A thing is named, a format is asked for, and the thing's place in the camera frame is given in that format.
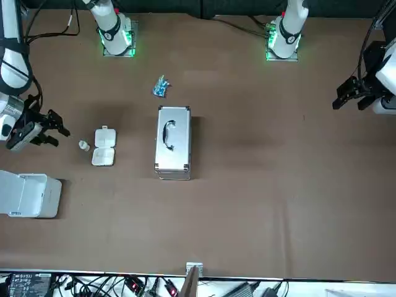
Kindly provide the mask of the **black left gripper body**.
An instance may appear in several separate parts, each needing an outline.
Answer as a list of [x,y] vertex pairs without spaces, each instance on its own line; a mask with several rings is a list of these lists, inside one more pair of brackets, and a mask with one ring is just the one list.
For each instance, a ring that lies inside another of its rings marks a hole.
[[382,66],[386,50],[385,41],[372,41],[363,51],[362,61],[364,74],[361,74],[361,66],[358,68],[359,91],[368,98],[376,98],[384,92],[384,87],[376,77],[376,73]]

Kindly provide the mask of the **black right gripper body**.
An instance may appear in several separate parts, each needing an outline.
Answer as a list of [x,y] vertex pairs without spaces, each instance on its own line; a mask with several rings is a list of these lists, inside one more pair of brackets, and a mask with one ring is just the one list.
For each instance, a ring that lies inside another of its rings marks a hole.
[[38,106],[25,107],[19,118],[19,136],[46,136],[50,129],[50,111],[42,113]]

